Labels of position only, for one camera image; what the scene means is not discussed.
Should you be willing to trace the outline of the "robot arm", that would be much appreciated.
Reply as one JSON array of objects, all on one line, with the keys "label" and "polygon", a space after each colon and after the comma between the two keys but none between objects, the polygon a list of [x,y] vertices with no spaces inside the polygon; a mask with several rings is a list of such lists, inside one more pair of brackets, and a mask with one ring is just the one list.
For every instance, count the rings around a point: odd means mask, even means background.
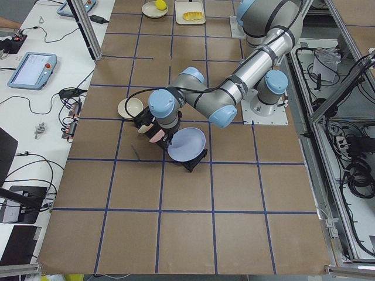
[{"label": "robot arm", "polygon": [[308,1],[241,1],[237,23],[254,50],[215,88],[207,88],[201,72],[188,67],[166,88],[155,90],[148,98],[156,129],[150,141],[171,143],[185,104],[217,127],[227,127],[237,115],[236,105],[295,46],[309,7]]}]

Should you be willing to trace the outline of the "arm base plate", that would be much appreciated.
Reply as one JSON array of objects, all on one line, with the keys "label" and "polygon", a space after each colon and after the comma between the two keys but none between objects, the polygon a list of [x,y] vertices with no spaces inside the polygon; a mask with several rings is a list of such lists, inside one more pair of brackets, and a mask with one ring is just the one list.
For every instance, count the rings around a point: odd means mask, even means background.
[{"label": "arm base plate", "polygon": [[229,16],[230,22],[230,30],[231,30],[231,37],[234,39],[245,39],[246,34],[243,31],[241,21],[237,21],[237,17],[235,15]]},{"label": "arm base plate", "polygon": [[274,105],[263,104],[258,99],[258,91],[251,89],[241,100],[243,121],[247,125],[287,126],[288,118],[285,112],[282,95]]}]

